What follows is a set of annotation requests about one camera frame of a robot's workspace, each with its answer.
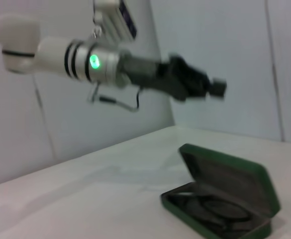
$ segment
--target open case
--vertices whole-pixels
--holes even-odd
[[[266,169],[248,160],[185,144],[194,182],[161,195],[163,206],[207,239],[264,239],[280,210]]]

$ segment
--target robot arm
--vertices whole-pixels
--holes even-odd
[[[128,51],[99,42],[47,37],[40,42],[39,23],[20,15],[0,16],[0,44],[5,68],[20,74],[50,72],[80,82],[155,89],[179,101],[207,93],[223,97],[226,83],[211,83],[206,73],[181,57],[161,63],[133,57]]]

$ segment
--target eyeglasses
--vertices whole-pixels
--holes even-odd
[[[217,196],[178,193],[170,195],[169,199],[222,238],[237,239],[252,230],[250,212]]]

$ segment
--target green led light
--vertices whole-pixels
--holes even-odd
[[[99,62],[99,58],[97,55],[92,55],[90,57],[90,64],[92,66],[92,68],[97,69],[100,67],[100,62]]]

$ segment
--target white wall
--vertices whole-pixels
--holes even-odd
[[[44,35],[86,39],[93,27],[88,0],[42,0],[38,11]],[[150,4],[127,0],[139,29],[129,49],[136,55],[159,58]],[[140,97],[140,112],[132,114],[118,107],[86,102],[89,84],[79,84],[51,74],[36,74],[48,128],[60,160],[72,159],[173,124],[168,98],[156,92]],[[100,91],[135,104],[137,89]]]
[[[286,141],[291,142],[291,0],[269,0]]]
[[[86,39],[93,17],[88,1],[0,0],[0,14],[37,16],[43,36]],[[139,27],[138,40],[129,48],[137,55],[159,58],[149,3],[129,0],[128,4]],[[51,74],[36,74],[35,81],[48,127],[33,77],[6,72],[0,53],[0,183],[173,124],[169,100],[162,94],[145,92],[140,98],[141,111],[131,114],[110,106],[89,105],[88,84]],[[101,91],[135,103],[134,88]]]
[[[0,0],[0,14],[31,12],[24,0]],[[4,70],[0,49],[0,183],[55,164],[31,76]]]
[[[163,57],[225,78],[225,101],[172,101],[176,124],[280,140],[265,0],[152,0]]]

